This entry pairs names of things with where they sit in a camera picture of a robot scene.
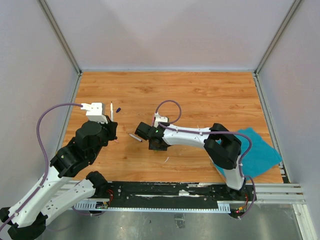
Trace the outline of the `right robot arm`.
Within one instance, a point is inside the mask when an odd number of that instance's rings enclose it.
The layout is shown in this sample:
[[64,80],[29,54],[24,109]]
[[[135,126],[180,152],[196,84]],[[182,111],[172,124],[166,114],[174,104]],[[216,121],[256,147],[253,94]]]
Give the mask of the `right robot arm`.
[[175,145],[205,150],[215,167],[222,170],[227,196],[238,200],[244,195],[246,180],[242,161],[252,141],[243,133],[231,132],[220,123],[206,128],[188,128],[168,122],[159,122],[157,126],[141,122],[134,134],[148,141],[150,150],[166,151]]

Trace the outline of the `purple pen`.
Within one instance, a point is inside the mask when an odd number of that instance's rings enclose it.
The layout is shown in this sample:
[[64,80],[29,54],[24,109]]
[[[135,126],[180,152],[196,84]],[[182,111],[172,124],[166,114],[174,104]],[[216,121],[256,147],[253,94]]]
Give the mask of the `purple pen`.
[[154,122],[155,122],[155,117],[153,116],[153,117],[152,117],[152,121],[151,121],[151,126],[152,126],[152,127],[154,126]]

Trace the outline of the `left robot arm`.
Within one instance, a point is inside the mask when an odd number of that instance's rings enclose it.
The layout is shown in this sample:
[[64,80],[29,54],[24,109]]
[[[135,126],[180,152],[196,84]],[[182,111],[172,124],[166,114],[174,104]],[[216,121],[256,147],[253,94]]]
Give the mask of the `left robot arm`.
[[111,191],[107,180],[98,171],[59,196],[55,194],[81,170],[93,164],[103,147],[117,139],[117,122],[109,118],[103,122],[87,121],[75,132],[69,143],[58,150],[47,171],[18,203],[0,210],[3,225],[9,225],[13,240],[34,240],[47,226],[78,202],[101,198]]

